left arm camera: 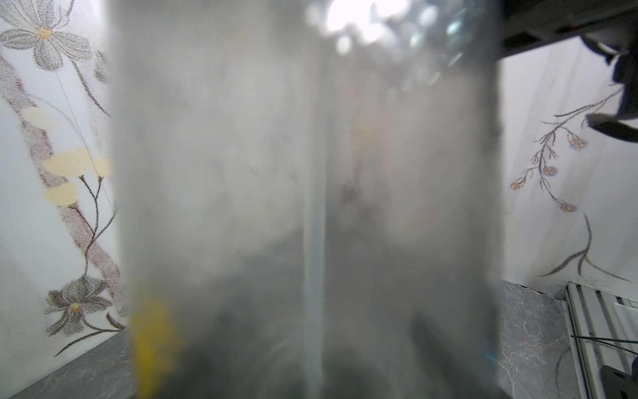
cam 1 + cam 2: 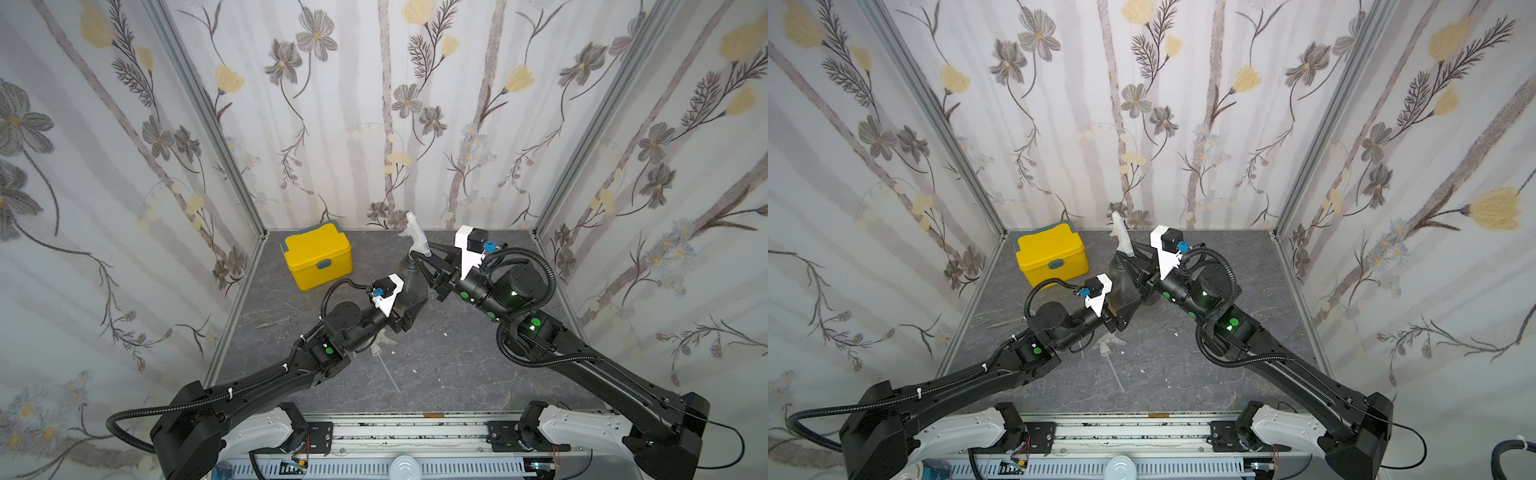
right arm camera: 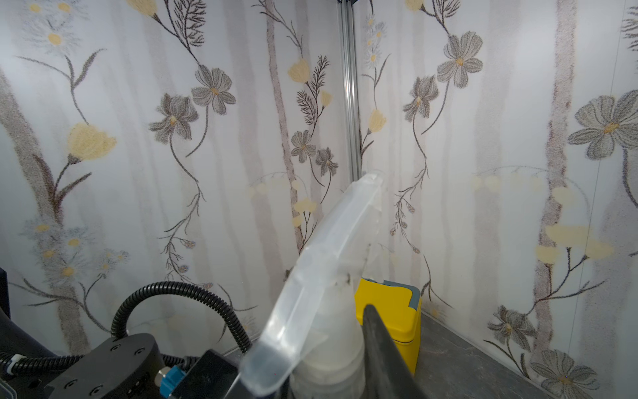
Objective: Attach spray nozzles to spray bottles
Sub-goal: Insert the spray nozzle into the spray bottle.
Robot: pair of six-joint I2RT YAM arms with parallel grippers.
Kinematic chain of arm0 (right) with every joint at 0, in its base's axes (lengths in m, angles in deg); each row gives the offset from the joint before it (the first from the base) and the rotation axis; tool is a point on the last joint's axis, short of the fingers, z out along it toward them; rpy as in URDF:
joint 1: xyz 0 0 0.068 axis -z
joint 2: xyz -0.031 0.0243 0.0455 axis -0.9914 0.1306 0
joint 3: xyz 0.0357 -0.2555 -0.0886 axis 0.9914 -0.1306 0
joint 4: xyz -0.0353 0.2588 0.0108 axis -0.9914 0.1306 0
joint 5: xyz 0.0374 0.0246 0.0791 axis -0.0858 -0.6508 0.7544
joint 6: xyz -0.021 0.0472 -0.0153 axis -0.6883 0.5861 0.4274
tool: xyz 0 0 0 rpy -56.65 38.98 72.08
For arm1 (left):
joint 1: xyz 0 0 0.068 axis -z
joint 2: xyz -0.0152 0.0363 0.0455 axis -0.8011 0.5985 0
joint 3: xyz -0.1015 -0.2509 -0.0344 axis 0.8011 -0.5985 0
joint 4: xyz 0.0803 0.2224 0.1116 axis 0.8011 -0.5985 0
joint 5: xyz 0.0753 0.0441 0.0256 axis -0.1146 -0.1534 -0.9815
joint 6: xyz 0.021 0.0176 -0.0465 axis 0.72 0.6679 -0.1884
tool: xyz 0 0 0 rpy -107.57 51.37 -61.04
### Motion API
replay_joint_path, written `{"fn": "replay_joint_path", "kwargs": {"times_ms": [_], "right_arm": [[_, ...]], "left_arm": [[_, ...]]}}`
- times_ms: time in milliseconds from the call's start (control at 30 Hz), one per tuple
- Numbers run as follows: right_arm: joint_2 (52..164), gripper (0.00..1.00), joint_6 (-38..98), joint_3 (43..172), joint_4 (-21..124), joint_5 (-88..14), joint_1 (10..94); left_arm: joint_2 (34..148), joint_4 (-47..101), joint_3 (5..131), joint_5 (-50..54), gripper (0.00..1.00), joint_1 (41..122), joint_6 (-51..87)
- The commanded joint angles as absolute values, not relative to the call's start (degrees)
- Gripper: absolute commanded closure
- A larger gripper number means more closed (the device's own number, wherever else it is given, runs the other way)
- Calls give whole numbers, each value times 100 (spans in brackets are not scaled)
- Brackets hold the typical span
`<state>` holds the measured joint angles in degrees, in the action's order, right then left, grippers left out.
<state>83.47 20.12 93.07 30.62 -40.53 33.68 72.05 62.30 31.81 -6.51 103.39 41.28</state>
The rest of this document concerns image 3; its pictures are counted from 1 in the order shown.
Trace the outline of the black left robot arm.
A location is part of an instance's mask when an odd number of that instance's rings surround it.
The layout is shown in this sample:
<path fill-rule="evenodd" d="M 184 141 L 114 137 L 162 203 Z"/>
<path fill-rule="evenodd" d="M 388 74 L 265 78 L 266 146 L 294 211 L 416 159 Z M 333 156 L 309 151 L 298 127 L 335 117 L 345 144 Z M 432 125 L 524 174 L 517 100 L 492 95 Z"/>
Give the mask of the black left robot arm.
<path fill-rule="evenodd" d="M 1 396 L 3 398 L 222 398 L 237 367 L 209 350 L 201 357 L 162 354 L 153 335 L 127 332 L 129 317 L 147 299 L 177 296 L 204 304 L 247 352 L 252 342 L 235 309 L 216 294 L 164 281 L 136 290 L 119 307 L 111 337 L 86 355 L 54 355 L 11 319 L 8 279 L 1 274 Z"/>

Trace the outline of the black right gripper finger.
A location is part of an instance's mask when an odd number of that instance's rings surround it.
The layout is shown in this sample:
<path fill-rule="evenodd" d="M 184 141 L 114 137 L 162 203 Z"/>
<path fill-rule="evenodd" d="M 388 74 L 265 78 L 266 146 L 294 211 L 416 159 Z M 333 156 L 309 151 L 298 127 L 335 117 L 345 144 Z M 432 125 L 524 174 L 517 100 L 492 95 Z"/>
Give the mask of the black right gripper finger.
<path fill-rule="evenodd" d="M 363 312 L 366 387 L 363 398 L 427 398 L 416 384 L 376 308 Z"/>

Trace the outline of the clear spray nozzle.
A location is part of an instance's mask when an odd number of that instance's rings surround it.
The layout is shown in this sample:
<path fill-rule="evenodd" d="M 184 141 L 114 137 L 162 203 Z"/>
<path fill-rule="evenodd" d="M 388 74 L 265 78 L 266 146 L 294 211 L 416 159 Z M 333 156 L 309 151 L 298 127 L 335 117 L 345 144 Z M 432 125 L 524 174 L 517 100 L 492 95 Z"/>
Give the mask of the clear spray nozzle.
<path fill-rule="evenodd" d="M 305 245 L 239 366 L 255 397 L 285 382 L 296 398 L 362 396 L 365 344 L 355 292 L 378 232 L 383 181 L 371 171 L 353 182 Z"/>

